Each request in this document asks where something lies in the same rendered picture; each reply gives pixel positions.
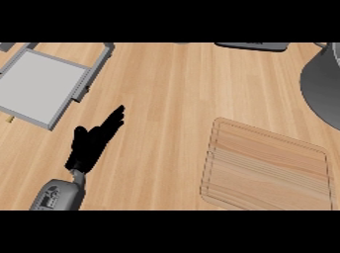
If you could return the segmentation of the dark grey flat appliance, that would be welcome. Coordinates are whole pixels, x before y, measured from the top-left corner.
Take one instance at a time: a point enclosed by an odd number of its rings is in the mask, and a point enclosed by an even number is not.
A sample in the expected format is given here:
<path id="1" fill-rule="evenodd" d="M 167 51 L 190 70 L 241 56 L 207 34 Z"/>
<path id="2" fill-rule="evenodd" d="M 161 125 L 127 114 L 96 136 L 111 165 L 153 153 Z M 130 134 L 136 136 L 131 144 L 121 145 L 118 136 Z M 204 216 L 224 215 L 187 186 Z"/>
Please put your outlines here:
<path id="1" fill-rule="evenodd" d="M 217 42 L 215 45 L 230 48 L 276 51 L 282 52 L 286 50 L 286 42 Z"/>

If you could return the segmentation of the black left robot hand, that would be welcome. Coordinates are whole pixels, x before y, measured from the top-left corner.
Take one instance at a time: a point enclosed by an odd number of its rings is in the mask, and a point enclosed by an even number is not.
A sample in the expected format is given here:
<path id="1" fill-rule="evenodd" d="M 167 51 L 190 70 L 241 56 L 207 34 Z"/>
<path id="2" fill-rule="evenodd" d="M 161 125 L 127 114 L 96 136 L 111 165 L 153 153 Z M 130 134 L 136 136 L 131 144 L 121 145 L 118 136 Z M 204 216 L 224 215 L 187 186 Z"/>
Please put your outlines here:
<path id="1" fill-rule="evenodd" d="M 119 106 L 103 124 L 87 130 L 82 126 L 74 129 L 71 153 L 65 162 L 68 170 L 88 173 L 119 127 L 124 124 L 125 107 Z"/>

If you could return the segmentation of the grey open drawer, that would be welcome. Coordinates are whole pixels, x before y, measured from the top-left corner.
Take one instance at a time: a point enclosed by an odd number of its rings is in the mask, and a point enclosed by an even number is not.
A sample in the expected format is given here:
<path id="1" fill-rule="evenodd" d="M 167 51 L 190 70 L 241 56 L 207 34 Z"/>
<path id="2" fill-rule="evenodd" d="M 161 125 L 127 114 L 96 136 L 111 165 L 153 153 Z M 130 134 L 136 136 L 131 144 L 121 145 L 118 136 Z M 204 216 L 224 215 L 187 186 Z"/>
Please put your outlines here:
<path id="1" fill-rule="evenodd" d="M 91 66 L 35 51 L 26 42 L 0 69 L 0 111 L 53 130 L 71 102 L 79 103 L 112 55 L 106 42 Z"/>

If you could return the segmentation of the wooden cutting board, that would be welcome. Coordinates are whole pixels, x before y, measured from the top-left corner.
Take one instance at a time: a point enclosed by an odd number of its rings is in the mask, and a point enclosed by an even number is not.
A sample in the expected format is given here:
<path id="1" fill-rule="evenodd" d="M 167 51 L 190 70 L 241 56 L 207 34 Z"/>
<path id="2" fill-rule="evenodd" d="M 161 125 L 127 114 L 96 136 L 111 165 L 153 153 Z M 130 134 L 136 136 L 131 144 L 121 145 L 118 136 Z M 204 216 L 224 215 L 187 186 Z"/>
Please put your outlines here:
<path id="1" fill-rule="evenodd" d="M 199 195 L 226 210 L 335 210 L 326 150 L 254 126 L 215 119 Z"/>

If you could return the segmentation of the grey metal pot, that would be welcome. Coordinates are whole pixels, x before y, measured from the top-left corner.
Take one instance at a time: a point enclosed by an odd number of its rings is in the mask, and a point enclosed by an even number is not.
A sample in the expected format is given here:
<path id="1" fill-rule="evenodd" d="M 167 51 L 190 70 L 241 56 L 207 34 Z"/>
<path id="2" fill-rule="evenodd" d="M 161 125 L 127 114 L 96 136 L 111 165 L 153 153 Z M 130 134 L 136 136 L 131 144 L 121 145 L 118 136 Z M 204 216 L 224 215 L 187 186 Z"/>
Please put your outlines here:
<path id="1" fill-rule="evenodd" d="M 313 113 L 340 130 L 340 42 L 329 42 L 306 63 L 300 91 Z"/>

